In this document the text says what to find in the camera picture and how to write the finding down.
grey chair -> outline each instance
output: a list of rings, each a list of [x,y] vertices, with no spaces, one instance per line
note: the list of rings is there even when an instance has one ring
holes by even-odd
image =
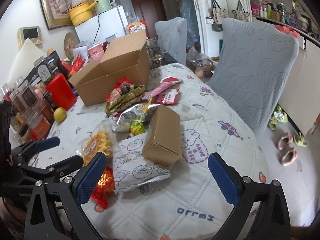
[[[299,42],[264,22],[226,18],[222,27],[220,60],[206,84],[259,137],[298,56]]]
[[[178,63],[186,64],[186,47],[188,27],[187,21],[176,17],[170,21],[155,24],[158,44],[167,51]]]

pink snack package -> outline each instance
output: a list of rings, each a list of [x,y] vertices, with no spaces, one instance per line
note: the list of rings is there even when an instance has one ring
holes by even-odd
[[[178,100],[179,88],[177,89],[167,89],[156,95],[152,103],[153,104],[164,104],[164,105],[175,105]]]
[[[160,84],[153,89],[150,92],[146,92],[144,93],[143,96],[143,100],[147,99],[149,100],[150,98],[155,97],[156,95],[159,95],[161,92],[165,91],[166,89],[168,89],[169,87],[180,83],[182,80],[179,78],[175,78],[175,77],[166,77],[163,80],[161,80]]]

yellow pot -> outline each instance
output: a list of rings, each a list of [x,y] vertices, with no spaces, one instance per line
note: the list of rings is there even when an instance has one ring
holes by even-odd
[[[84,23],[85,21],[91,19],[93,17],[92,14],[92,8],[95,7],[99,1],[96,1],[89,5],[89,3],[81,3],[77,5],[76,7],[73,7],[69,11],[70,19],[74,25],[74,27],[77,27],[81,23]]]

metal screw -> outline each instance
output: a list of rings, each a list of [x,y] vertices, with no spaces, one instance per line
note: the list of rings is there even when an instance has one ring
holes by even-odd
[[[65,179],[64,179],[64,182],[65,183],[70,183],[72,181],[72,177],[66,177]]]
[[[251,182],[251,179],[247,176],[243,177],[242,179],[245,183],[250,183]]]
[[[42,185],[42,181],[41,180],[38,180],[37,182],[36,182],[36,187],[39,187],[39,186],[41,186]]]
[[[273,181],[273,185],[279,187],[279,186],[280,186],[280,182],[275,179],[275,180]]]

pink slipper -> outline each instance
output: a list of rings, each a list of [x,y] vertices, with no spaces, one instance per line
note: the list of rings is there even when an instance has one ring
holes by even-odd
[[[288,166],[289,164],[293,163],[298,157],[297,150],[293,147],[290,148],[289,151],[280,159],[280,163],[283,166]]]
[[[293,142],[293,137],[290,133],[286,132],[278,141],[276,147],[279,151],[283,150],[287,145]]]

